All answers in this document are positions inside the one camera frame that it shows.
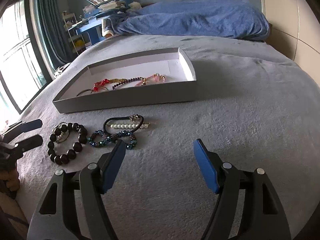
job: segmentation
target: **blue beaded bracelet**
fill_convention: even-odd
[[[101,135],[103,137],[103,140],[99,142],[95,142],[94,140],[97,137],[97,135]],[[127,149],[131,150],[136,146],[137,140],[132,132],[129,132],[126,130],[116,134],[108,134],[108,135],[105,134],[102,130],[97,130],[89,136],[88,142],[92,147],[104,147],[108,143],[111,143],[111,142],[116,143],[120,137],[125,137],[125,136],[129,136],[130,138],[130,143],[127,143],[126,145],[127,145]]]

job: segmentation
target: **teal curtain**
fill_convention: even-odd
[[[67,32],[59,13],[57,0],[34,0],[35,19],[40,41],[52,68],[72,62],[74,57],[69,46]]]

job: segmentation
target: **cardboard tray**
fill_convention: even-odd
[[[105,78],[165,76],[165,83],[148,82],[134,87],[131,82],[112,90],[86,92],[84,89]],[[53,99],[59,113],[72,113],[116,107],[185,102],[196,99],[196,74],[188,56],[179,48],[157,49],[110,58],[82,69]]]

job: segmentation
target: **bed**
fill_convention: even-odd
[[[198,100],[150,106],[59,114],[52,99],[84,66],[124,54],[182,48],[193,63]],[[78,122],[89,133],[115,116],[141,114],[151,125],[136,132],[139,145],[127,151],[113,188],[103,195],[119,239],[200,239],[216,196],[207,188],[192,143],[206,147],[241,170],[262,167],[287,215],[292,237],[308,221],[320,199],[320,93],[292,60],[264,42],[207,36],[113,36],[82,53],[21,115],[40,118],[44,144],[18,160],[17,202],[28,221],[47,183],[59,168],[47,155],[54,125]],[[76,135],[60,145],[65,152]],[[84,146],[63,166],[67,172],[96,162],[111,147]],[[89,237],[76,193],[83,235]],[[232,235],[237,233],[244,195]]]

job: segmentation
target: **bracelet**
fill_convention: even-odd
[[[131,78],[131,79],[128,79],[126,81],[121,81],[117,84],[115,84],[113,87],[112,87],[112,90],[115,90],[116,87],[120,86],[120,85],[124,85],[124,84],[127,84],[127,83],[130,83],[130,82],[135,82],[135,81],[138,81],[138,80],[141,80],[142,81],[142,85],[146,85],[146,78],[143,78],[143,77],[137,77],[137,78]]]
[[[71,131],[77,131],[79,133],[78,142],[75,142],[72,146],[73,149],[67,150],[67,154],[57,155],[54,150],[54,143],[64,142]],[[83,125],[78,123],[66,123],[61,122],[52,130],[50,135],[50,141],[48,142],[48,155],[50,160],[57,165],[68,164],[69,160],[76,158],[76,152],[82,151],[82,144],[87,143],[87,130]]]
[[[97,135],[101,135],[103,137],[103,140],[99,142],[95,142],[94,139],[96,138]],[[110,142],[116,143],[119,137],[125,137],[125,136],[129,136],[130,143],[126,145],[127,145],[127,149],[131,150],[137,144],[137,140],[135,135],[132,132],[128,132],[128,131],[121,131],[120,133],[117,133],[117,134],[107,135],[102,130],[98,130],[93,132],[89,136],[88,141],[92,147],[104,147]]]
[[[110,80],[109,79],[104,79],[102,81],[96,82],[93,85],[92,89],[82,90],[80,93],[78,93],[76,95],[76,97],[78,97],[79,95],[81,95],[81,94],[83,94],[85,92],[88,92],[88,91],[90,91],[92,93],[92,92],[98,92],[100,89],[108,90],[108,88],[105,87],[106,84],[113,84],[113,83],[119,83],[119,82],[124,82],[124,81],[127,81],[127,79],[125,79],[125,78],[114,78],[114,79],[110,79]]]
[[[141,126],[140,129],[143,128],[148,128],[150,125],[149,122],[144,122]],[[115,123],[115,124],[107,124],[107,126],[110,126],[110,128],[113,129],[131,129],[131,128],[136,128],[137,125],[135,123]]]
[[[111,134],[111,133],[109,133],[107,131],[106,125],[107,125],[107,123],[109,121],[111,121],[111,120],[128,120],[128,119],[130,119],[133,122],[135,122],[135,121],[137,121],[139,119],[141,119],[141,121],[131,131],[124,130],[124,131],[121,131],[119,133],[114,133],[114,134]],[[91,146],[93,146],[93,147],[103,147],[103,146],[105,146],[105,145],[107,145],[108,143],[111,143],[111,142],[116,143],[120,137],[128,136],[129,139],[130,139],[130,143],[127,143],[126,145],[127,145],[127,149],[131,150],[137,144],[137,139],[136,139],[136,137],[135,137],[135,135],[133,133],[141,127],[141,125],[143,124],[143,121],[144,121],[143,116],[138,115],[138,114],[134,114],[134,115],[131,115],[131,116],[126,116],[126,117],[109,118],[103,124],[103,131],[102,130],[97,130],[97,131],[95,131],[94,133],[92,133],[89,136],[89,138],[88,138],[89,144]],[[95,142],[94,139],[96,138],[97,135],[101,135],[103,137],[103,140],[99,141],[99,142]]]
[[[154,81],[155,81],[155,82],[159,82],[159,81],[161,81],[161,79],[162,79],[162,83],[165,82],[165,76],[164,76],[164,75],[160,75],[160,74],[158,74],[158,73],[155,73],[155,74],[153,74],[152,76],[147,77],[147,78],[145,79],[145,83],[147,83],[148,79],[150,79],[150,78],[154,78]],[[140,81],[140,82],[139,82],[138,84],[136,84],[135,86],[137,87],[137,86],[140,86],[140,85],[143,85],[142,81]]]
[[[100,82],[97,82],[93,85],[93,88],[92,88],[92,91],[93,92],[97,92],[99,89],[106,89],[108,90],[105,85],[106,84],[113,84],[113,83],[120,83],[120,82],[125,82],[125,81],[128,81],[127,79],[125,78],[114,78],[114,79],[104,79]]]

